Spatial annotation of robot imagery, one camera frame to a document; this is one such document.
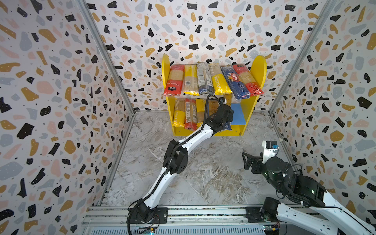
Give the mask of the clear white label spaghetti bag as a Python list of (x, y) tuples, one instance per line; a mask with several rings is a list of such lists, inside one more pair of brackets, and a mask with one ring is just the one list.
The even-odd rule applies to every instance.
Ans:
[(197, 63), (198, 90), (200, 95), (214, 94), (212, 76), (208, 63)]

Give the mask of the orange blue spaghetti bag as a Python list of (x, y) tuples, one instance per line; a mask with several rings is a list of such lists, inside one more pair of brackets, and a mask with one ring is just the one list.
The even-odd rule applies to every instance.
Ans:
[(215, 100), (215, 99), (209, 100), (209, 115), (211, 116), (214, 113), (216, 113), (219, 106), (220, 106), (220, 104), (218, 103), (217, 100)]

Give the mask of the yellow Pastatime spaghetti bag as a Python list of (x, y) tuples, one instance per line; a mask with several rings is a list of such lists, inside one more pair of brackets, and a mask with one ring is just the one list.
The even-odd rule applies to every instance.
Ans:
[(196, 113), (197, 113), (197, 128), (200, 128), (204, 121), (205, 114), (205, 100), (196, 99)]

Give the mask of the blue Barilla spaghetti bag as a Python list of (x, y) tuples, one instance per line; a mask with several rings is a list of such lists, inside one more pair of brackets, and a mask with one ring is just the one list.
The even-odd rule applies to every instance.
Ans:
[(222, 74), (224, 75), (230, 89), (233, 92), (235, 99), (242, 100), (250, 98), (250, 92), (245, 84), (241, 81), (235, 69), (231, 66), (221, 67)]

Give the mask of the red spaghetti bag top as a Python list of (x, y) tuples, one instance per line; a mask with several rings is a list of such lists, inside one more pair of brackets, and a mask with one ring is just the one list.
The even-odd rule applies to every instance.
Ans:
[(260, 88), (256, 80), (252, 76), (251, 72), (244, 64), (233, 65), (233, 69), (239, 75), (241, 81), (250, 92), (251, 97), (258, 96), (258, 95), (261, 96), (264, 94), (264, 92), (262, 91), (262, 89)]

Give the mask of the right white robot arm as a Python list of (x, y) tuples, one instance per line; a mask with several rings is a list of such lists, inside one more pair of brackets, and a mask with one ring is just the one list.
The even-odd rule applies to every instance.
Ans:
[(374, 235), (375, 225), (365, 222), (341, 205), (316, 180), (297, 173), (293, 166), (277, 156), (263, 161), (242, 153), (244, 168), (261, 174), (283, 199), (309, 208), (322, 219), (298, 211), (280, 200), (266, 197), (259, 218), (269, 222), (293, 224), (316, 235)]

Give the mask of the red spaghetti bag black label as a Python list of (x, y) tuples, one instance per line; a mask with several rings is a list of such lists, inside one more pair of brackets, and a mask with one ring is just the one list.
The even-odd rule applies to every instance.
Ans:
[(184, 80), (184, 65), (172, 65), (170, 67), (169, 77), (164, 90), (164, 96), (181, 95)]

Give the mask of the plain yellow spaghetti bag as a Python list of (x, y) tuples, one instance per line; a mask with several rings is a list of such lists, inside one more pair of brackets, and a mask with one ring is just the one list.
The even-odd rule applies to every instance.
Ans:
[(185, 65), (184, 70), (185, 78), (183, 93), (185, 95), (199, 96), (197, 66)]

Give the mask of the dark blue spaghetti bag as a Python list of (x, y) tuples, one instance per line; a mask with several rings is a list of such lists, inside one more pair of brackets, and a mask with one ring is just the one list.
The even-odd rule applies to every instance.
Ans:
[(232, 128), (231, 128), (231, 123), (230, 122), (226, 122), (225, 125), (224, 125), (224, 130), (229, 130), (231, 131)]

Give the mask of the red clear spaghetti bag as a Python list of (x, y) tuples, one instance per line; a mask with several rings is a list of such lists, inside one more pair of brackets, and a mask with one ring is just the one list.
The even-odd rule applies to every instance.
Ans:
[(197, 129), (197, 111), (194, 99), (185, 99), (185, 129), (191, 131)]

